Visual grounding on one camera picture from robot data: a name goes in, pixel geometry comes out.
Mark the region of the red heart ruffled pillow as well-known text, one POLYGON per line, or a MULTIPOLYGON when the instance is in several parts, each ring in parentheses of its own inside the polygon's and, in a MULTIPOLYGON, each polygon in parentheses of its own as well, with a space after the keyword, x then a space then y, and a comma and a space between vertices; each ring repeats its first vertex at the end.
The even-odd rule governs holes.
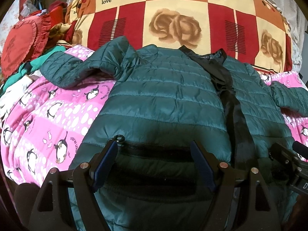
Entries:
POLYGON ((15 73, 22 63, 34 60, 43 53, 50 29, 51 18, 48 14, 27 17, 13 26, 1 56, 5 79, 15 73))

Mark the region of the red clothes pile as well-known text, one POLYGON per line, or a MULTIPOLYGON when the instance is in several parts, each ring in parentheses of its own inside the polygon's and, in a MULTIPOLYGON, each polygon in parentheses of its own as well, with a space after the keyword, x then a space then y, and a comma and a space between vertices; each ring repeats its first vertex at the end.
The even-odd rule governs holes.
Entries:
POLYGON ((74 35, 74 24, 65 22, 68 5, 65 2, 55 1, 51 3, 46 12, 38 10, 31 16, 41 16, 50 22, 49 41, 64 40, 71 44, 74 35))

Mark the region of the pink penguin print blanket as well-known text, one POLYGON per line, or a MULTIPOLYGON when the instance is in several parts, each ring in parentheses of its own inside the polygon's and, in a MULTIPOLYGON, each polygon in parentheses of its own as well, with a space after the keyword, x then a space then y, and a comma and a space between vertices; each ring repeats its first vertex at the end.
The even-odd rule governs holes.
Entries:
POLYGON ((69 168, 115 82, 95 71, 74 87, 54 85, 41 71, 1 125, 1 159, 7 179, 41 185, 49 169, 69 168))

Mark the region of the white patterned cloth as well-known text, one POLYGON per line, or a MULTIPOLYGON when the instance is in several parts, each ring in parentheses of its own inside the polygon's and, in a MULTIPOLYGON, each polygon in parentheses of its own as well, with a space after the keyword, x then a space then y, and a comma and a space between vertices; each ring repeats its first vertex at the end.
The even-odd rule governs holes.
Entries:
POLYGON ((1 96, 1 125, 8 118, 12 107, 21 99, 33 82, 32 78, 24 76, 6 89, 6 92, 1 96))

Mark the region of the red orange rose quilt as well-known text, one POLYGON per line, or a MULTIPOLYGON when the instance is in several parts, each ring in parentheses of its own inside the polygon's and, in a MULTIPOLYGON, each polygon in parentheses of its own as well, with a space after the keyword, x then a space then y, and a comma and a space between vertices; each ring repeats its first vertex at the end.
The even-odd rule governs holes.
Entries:
POLYGON ((125 36, 136 49, 224 49, 264 74, 292 69, 289 25, 266 0, 73 0, 65 22, 93 50, 125 36))

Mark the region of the teal green garment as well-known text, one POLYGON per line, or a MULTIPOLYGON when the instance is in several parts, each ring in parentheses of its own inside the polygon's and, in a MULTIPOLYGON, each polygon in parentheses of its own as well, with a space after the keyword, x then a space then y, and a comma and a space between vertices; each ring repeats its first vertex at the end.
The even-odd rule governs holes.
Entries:
POLYGON ((20 80, 23 76, 34 73, 39 70, 42 64, 55 52, 64 52, 66 48, 64 46, 55 46, 49 50, 47 50, 44 54, 39 56, 38 58, 32 61, 26 61, 22 63, 17 72, 12 74, 10 77, 6 79, 4 84, 1 86, 1 96, 4 95, 8 87, 15 84, 18 80, 20 80))

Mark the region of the dark green puffer jacket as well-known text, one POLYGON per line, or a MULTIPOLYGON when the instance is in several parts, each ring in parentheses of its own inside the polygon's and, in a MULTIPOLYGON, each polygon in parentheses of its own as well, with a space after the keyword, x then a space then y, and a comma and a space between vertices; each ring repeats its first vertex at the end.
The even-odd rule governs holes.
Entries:
POLYGON ((219 161, 248 164, 260 160, 280 223, 287 222, 297 194, 272 179, 268 150, 274 143, 292 148, 294 138, 283 109, 307 116, 307 90, 274 81, 264 83, 250 65, 216 53, 155 45, 134 49, 125 37, 111 40, 86 60, 53 53, 41 66, 53 85, 71 89, 104 72, 115 85, 70 164, 75 168, 123 135, 104 186, 95 194, 111 230, 201 230, 211 196, 190 154, 193 140, 219 161), (220 93, 202 64, 223 67, 240 103, 251 148, 234 149, 220 93))

